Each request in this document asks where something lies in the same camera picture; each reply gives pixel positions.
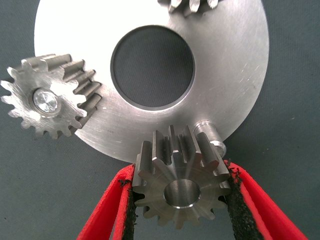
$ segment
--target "gear hub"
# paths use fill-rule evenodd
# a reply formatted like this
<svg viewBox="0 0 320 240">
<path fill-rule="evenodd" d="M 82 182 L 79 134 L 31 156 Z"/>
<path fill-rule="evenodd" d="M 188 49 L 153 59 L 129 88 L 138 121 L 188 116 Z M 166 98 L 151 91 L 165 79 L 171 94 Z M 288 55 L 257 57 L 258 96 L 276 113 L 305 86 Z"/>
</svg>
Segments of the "gear hub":
<svg viewBox="0 0 320 240">
<path fill-rule="evenodd" d="M 198 225 L 199 217 L 213 220 L 213 209 L 225 206 L 218 198 L 231 192 L 229 176 L 204 132 L 195 136 L 187 126 L 176 135 L 170 126 L 169 136 L 155 131 L 152 143 L 142 143 L 132 186 L 144 198 L 135 205 L 144 207 L 146 218 L 158 216 L 161 226 L 170 220 L 177 229 L 184 221 Z"/>
<path fill-rule="evenodd" d="M 37 137 L 49 132 L 53 139 L 71 136 L 96 110 L 101 86 L 92 82 L 94 70 L 84 71 L 85 62 L 72 61 L 69 54 L 27 58 L 21 66 L 8 68 L 14 82 L 1 81 L 11 92 L 2 102 L 14 105 L 8 114 L 23 118 L 21 126 L 35 127 Z"/>
</svg>

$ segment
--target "gray fabric background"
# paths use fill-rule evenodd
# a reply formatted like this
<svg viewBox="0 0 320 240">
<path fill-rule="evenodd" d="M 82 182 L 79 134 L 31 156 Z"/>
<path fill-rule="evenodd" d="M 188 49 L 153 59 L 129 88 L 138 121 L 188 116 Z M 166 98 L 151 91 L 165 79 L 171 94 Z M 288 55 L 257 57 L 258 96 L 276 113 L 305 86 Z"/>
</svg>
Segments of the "gray fabric background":
<svg viewBox="0 0 320 240">
<path fill-rule="evenodd" d="M 39 0 L 0 0 L 0 79 L 34 55 Z M 320 1 L 264 0 L 270 58 L 261 94 L 225 144 L 310 238 L 320 239 Z M 8 94 L 3 88 L 0 95 Z M 0 104 L 0 239 L 75 239 L 116 172 L 127 165 L 76 136 L 34 139 Z M 181 231 L 138 211 L 135 239 L 233 239 L 226 210 Z"/>
</svg>

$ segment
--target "gear bore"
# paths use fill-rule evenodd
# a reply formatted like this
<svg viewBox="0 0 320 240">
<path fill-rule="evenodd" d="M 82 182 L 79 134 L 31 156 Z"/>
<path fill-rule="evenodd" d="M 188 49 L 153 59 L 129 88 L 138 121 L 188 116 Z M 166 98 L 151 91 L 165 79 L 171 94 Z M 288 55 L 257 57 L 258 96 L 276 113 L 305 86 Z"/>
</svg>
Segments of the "gear bore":
<svg viewBox="0 0 320 240">
<path fill-rule="evenodd" d="M 21 117 L 24 129 L 35 127 L 37 137 L 49 132 L 53 139 L 61 133 L 71 136 L 96 110 L 101 86 L 92 82 L 94 70 L 84 71 L 85 61 L 72 61 L 69 54 L 23 59 L 21 66 L 8 68 L 14 82 L 1 81 L 11 92 L 2 102 L 14 105 L 8 114 Z"/>
<path fill-rule="evenodd" d="M 170 220 L 177 229 L 184 221 L 198 225 L 199 217 L 213 220 L 213 209 L 225 206 L 218 198 L 231 192 L 229 177 L 204 132 L 195 136 L 187 126 L 176 135 L 170 126 L 169 136 L 155 131 L 152 143 L 142 143 L 132 186 L 144 198 L 135 204 L 144 207 L 144 217 L 158 216 L 161 226 Z"/>
</svg>

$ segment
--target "spur gear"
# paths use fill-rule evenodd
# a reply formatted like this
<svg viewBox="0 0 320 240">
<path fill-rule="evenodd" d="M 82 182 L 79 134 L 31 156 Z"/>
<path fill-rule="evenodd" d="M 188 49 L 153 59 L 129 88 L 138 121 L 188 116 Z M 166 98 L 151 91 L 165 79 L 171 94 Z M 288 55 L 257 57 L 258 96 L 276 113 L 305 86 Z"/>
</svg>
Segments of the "spur gear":
<svg viewBox="0 0 320 240">
<path fill-rule="evenodd" d="M 158 216 L 161 226 L 170 220 L 177 229 L 184 221 L 199 225 L 200 217 L 213 220 L 213 209 L 226 205 L 218 198 L 231 192 L 229 177 L 226 165 L 204 132 L 195 136 L 187 126 L 176 135 L 171 125 L 169 136 L 155 131 L 152 143 L 142 143 L 132 186 L 144 198 L 135 205 L 144 207 L 146 218 Z"/>
<path fill-rule="evenodd" d="M 71 136 L 88 121 L 101 97 L 101 86 L 92 82 L 94 70 L 84 71 L 85 61 L 72 61 L 69 54 L 23 59 L 21 66 L 9 67 L 14 82 L 1 81 L 11 92 L 2 102 L 14 105 L 8 114 L 21 117 L 24 129 L 35 127 L 37 137 L 49 132 L 53 139 Z"/>
<path fill-rule="evenodd" d="M 158 0 L 159 3 L 167 3 L 168 0 Z M 185 17 L 197 12 L 206 12 L 218 6 L 218 0 L 169 0 L 168 11 L 173 13 L 179 6 L 184 8 Z"/>
</svg>

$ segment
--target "center hole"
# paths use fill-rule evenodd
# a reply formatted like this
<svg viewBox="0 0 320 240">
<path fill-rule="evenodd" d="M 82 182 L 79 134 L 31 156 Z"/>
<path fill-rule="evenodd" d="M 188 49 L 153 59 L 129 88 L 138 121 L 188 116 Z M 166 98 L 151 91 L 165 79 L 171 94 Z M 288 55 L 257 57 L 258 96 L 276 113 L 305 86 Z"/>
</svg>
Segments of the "center hole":
<svg viewBox="0 0 320 240">
<path fill-rule="evenodd" d="M 164 189 L 166 202 L 177 209 L 192 207 L 199 197 L 198 184 L 188 179 L 172 181 Z"/>
<path fill-rule="evenodd" d="M 128 102 L 161 107 L 186 93 L 194 75 L 194 59 L 177 33 L 161 26 L 144 26 L 118 43 L 111 73 L 115 87 Z"/>
</svg>

